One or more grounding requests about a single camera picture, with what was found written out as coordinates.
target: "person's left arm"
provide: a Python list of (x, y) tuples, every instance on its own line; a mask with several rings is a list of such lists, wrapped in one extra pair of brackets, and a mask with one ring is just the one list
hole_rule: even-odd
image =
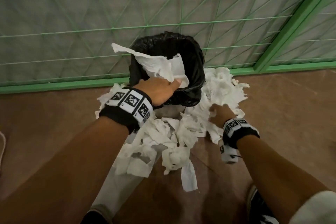
[[(161, 105), (180, 86), (161, 78), (135, 88)], [(100, 117), (0, 203), (2, 223), (80, 223), (128, 136), (128, 128)]]

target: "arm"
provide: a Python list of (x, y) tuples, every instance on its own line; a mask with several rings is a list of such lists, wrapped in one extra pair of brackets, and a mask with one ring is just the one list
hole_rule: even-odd
[[(180, 83), (151, 78), (134, 87), (161, 105)], [(100, 117), (0, 203), (1, 222), (79, 223), (127, 136), (126, 126)]]
[[(213, 105), (216, 116), (210, 121), (218, 127), (235, 117), (227, 105)], [(288, 223), (310, 197), (328, 188), (298, 168), (258, 137), (250, 135), (237, 141), (238, 150), (267, 206), (280, 223)]]

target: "green fence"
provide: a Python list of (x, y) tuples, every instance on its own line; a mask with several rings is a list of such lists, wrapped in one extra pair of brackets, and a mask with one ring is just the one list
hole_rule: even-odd
[(128, 80), (129, 47), (193, 36), (234, 75), (336, 67), (336, 0), (0, 0), (0, 93)]

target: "shirt sleeve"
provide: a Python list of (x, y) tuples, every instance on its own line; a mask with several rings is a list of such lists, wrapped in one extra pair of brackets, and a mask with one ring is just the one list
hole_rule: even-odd
[(312, 196), (293, 215), (289, 224), (335, 224), (336, 193), (322, 191)]

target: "crumpled tissue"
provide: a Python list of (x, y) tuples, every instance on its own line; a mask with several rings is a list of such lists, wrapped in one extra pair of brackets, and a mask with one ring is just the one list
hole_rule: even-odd
[[(228, 104), (238, 117), (243, 117), (244, 112), (238, 108), (239, 102), (246, 99), (243, 88), (249, 87), (246, 83), (239, 83), (233, 79), (229, 69), (206, 68), (204, 69), (206, 83), (202, 87), (202, 98), (194, 107), (186, 107), (181, 113), (181, 120), (172, 118), (157, 119), (152, 114), (146, 123), (139, 129), (131, 144), (125, 143), (120, 150), (113, 167), (116, 174), (132, 174), (148, 177), (152, 171), (157, 152), (152, 148), (162, 144), (167, 148), (162, 152), (162, 165), (166, 167), (164, 174), (181, 169), (182, 187), (185, 191), (197, 189), (195, 169), (190, 161), (190, 149), (204, 137), (210, 134), (213, 143), (218, 144), (223, 129), (208, 121), (211, 115), (209, 108), (213, 103), (218, 105)], [(98, 98), (101, 102), (99, 111), (112, 97), (114, 92), (122, 86), (115, 84), (110, 92)]]
[(164, 56), (150, 56), (132, 49), (122, 47), (118, 44), (112, 43), (113, 51), (128, 52), (135, 56), (135, 59), (142, 65), (143, 69), (149, 77), (161, 77), (170, 82), (174, 79), (181, 79), (180, 88), (186, 88), (189, 85), (189, 79), (184, 73), (184, 65), (182, 57), (177, 53), (172, 59), (167, 59)]

